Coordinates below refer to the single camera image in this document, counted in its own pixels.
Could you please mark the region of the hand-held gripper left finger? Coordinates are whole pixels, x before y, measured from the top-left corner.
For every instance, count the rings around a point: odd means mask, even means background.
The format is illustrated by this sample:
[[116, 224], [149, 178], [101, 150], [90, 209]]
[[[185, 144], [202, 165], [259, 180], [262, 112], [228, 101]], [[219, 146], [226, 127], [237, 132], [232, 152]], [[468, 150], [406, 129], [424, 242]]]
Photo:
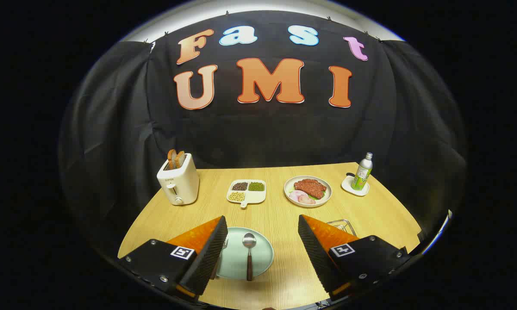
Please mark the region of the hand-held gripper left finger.
[[225, 216], [219, 216], [170, 241], [150, 239], [118, 262], [157, 291], [197, 300], [205, 292], [227, 234]]

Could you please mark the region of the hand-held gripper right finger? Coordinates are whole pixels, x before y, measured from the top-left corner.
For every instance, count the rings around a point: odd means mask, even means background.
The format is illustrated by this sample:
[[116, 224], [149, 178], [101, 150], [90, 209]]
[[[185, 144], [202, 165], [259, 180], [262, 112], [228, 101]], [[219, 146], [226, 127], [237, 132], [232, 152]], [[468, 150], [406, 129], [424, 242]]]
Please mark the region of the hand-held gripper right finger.
[[322, 287], [333, 300], [366, 294], [410, 260], [380, 237], [358, 238], [301, 214], [298, 233]]

